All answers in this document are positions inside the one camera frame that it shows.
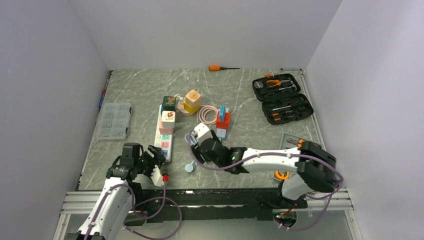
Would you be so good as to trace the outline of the blue power strip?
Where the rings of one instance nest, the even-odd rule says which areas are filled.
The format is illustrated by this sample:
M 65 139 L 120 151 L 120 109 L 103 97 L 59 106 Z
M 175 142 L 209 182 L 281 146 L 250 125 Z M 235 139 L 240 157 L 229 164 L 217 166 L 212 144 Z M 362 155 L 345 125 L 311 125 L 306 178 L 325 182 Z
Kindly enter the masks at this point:
M 231 113 L 230 109 L 225 105 L 221 105 L 216 118 L 216 135 L 220 140 L 224 140 L 227 130 L 230 126 Z

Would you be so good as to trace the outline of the white cube plug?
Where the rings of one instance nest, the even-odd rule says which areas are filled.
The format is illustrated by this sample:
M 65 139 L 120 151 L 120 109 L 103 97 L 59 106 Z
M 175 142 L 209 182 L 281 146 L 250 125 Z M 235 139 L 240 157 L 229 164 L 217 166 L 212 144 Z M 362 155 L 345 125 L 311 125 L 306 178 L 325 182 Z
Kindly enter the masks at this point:
M 164 129 L 173 129 L 176 124 L 176 112 L 164 110 L 161 113 L 161 126 Z

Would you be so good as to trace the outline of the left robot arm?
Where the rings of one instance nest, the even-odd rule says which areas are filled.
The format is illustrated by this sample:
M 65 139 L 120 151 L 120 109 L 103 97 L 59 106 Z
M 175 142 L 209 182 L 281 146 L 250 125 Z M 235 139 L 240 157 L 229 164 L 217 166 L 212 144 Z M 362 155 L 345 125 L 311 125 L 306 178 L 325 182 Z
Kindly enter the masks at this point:
M 168 174 L 161 172 L 166 158 L 162 149 L 128 142 L 122 153 L 106 171 L 103 189 L 93 209 L 76 233 L 67 233 L 66 240 L 113 240 L 125 223 L 129 212 L 136 213 L 144 203 L 143 189 L 135 182 L 144 175 L 156 187 L 166 188 Z

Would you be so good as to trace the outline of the pink plug adapter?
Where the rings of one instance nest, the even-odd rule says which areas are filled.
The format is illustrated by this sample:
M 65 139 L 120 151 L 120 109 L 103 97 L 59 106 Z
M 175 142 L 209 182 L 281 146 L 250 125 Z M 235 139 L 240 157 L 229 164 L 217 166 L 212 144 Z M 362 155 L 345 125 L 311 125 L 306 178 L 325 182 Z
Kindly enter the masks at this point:
M 159 121 L 159 132 L 161 135 L 172 135 L 174 133 L 174 128 L 167 128 L 163 126 L 162 121 Z

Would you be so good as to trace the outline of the green cube plug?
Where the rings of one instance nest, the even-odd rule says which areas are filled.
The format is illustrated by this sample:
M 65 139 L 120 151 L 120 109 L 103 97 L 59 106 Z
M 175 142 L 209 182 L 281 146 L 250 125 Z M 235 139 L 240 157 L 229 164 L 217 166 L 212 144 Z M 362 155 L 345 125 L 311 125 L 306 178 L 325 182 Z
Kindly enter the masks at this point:
M 174 112 L 176 110 L 177 98 L 175 96 L 164 96 L 161 104 L 161 113 L 164 111 Z

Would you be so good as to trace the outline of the pink round plug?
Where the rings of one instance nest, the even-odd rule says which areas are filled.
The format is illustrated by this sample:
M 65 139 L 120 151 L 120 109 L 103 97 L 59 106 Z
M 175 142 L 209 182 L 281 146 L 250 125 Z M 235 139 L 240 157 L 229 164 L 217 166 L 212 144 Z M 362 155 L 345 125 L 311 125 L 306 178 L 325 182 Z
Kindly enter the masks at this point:
M 180 112 L 180 114 L 183 115 L 183 116 L 192 116 L 198 110 L 197 107 L 191 107 L 184 100 L 178 102 L 177 109 Z

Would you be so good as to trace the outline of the yellow plug adapter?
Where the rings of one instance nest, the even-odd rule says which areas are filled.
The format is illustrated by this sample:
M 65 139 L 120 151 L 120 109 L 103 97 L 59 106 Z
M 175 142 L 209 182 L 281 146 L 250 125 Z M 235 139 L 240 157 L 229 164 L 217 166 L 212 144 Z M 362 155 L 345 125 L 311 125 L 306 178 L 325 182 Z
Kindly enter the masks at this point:
M 183 109 L 190 115 L 195 114 L 200 108 L 200 105 L 191 106 L 186 100 L 183 101 Z

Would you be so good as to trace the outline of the wooden cube plug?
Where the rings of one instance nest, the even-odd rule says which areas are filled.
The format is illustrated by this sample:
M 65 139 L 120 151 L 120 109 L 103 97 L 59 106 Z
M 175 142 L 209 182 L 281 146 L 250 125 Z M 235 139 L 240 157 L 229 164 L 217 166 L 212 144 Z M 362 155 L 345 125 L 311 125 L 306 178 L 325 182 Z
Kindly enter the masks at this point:
M 196 90 L 192 89 L 185 95 L 186 102 L 192 107 L 200 105 L 202 102 L 202 95 Z

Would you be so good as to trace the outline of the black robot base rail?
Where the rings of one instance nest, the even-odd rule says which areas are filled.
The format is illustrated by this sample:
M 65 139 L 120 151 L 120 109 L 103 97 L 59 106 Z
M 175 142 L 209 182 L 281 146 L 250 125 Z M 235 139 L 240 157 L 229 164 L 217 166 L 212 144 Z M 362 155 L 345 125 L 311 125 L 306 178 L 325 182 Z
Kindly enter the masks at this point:
M 147 215 L 159 214 L 148 223 L 193 220 L 256 219 L 271 221 L 279 212 L 306 209 L 304 196 L 289 200 L 279 196 L 279 189 L 143 189 L 143 199 L 135 209 Z

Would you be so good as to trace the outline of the red cube adapter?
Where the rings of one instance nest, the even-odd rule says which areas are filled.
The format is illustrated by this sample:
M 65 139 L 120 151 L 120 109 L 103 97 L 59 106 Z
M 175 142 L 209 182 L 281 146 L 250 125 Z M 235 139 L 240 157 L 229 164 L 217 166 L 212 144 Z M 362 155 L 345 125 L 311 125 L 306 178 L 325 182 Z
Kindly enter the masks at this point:
M 217 129 L 228 130 L 230 128 L 230 120 L 231 120 L 231 114 L 229 112 L 224 113 L 222 120 L 221 120 L 221 113 L 219 112 L 217 115 L 215 126 Z

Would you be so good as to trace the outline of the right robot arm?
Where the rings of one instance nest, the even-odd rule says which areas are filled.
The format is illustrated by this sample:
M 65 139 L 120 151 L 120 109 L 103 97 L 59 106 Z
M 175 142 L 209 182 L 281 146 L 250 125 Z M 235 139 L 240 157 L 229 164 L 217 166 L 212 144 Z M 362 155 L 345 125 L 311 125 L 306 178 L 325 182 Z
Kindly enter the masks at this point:
M 336 170 L 337 159 L 311 141 L 290 149 L 258 150 L 228 148 L 217 138 L 208 138 L 191 145 L 189 152 L 201 167 L 205 162 L 213 162 L 216 166 L 209 167 L 211 171 L 226 171 L 233 175 L 268 171 L 293 173 L 294 176 L 284 180 L 275 194 L 276 203 L 282 208 L 289 207 L 310 191 L 330 197 L 343 182 L 342 175 Z

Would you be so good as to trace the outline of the white power strip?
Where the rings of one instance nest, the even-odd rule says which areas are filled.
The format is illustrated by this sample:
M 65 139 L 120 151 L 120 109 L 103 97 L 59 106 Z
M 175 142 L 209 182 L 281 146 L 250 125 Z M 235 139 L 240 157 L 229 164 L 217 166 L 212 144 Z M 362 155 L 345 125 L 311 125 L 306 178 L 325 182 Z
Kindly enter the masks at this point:
M 157 148 L 161 148 L 161 154 L 165 157 L 165 162 L 170 163 L 172 161 L 173 134 L 162 135 L 159 132 L 159 124 L 160 124 L 161 115 L 162 115 L 161 107 L 162 105 L 160 105 L 158 108 L 153 145 Z

